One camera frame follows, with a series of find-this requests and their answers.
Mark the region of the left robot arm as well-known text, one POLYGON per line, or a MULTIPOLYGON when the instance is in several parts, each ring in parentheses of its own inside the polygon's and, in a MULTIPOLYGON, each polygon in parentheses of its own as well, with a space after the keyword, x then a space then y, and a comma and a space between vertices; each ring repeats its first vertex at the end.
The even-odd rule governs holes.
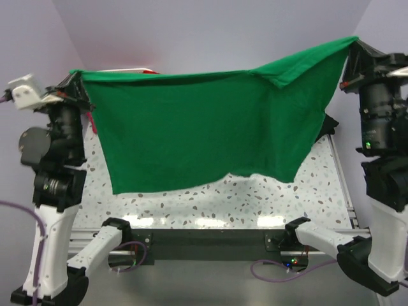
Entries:
POLYGON ((132 242, 130 223, 109 218, 88 245, 68 256, 87 175, 81 116, 94 107, 79 72, 53 87, 26 75, 9 82, 6 95, 17 109, 49 118, 47 127, 31 127, 18 141, 20 162, 35 174, 31 213, 36 233, 26 280, 10 300, 17 305, 78 305, 91 273, 112 250, 125 250, 132 242))

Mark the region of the green t-shirt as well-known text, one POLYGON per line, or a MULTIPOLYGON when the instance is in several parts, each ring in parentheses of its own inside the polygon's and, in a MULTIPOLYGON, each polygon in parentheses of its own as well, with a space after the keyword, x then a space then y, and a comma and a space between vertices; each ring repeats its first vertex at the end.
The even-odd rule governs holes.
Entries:
POLYGON ((112 191, 159 193, 227 174, 294 181, 355 36, 248 70, 80 71, 112 191))

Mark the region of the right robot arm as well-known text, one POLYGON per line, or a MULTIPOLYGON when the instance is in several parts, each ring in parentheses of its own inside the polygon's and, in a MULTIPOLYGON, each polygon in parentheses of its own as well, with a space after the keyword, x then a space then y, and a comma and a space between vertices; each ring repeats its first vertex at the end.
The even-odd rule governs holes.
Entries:
POLYGON ((334 258, 353 281, 382 296, 406 278, 407 248, 407 56, 385 54, 356 41, 340 89, 360 98, 362 164, 372 205, 370 236, 350 237, 301 217, 286 224, 282 245, 313 247, 334 258))

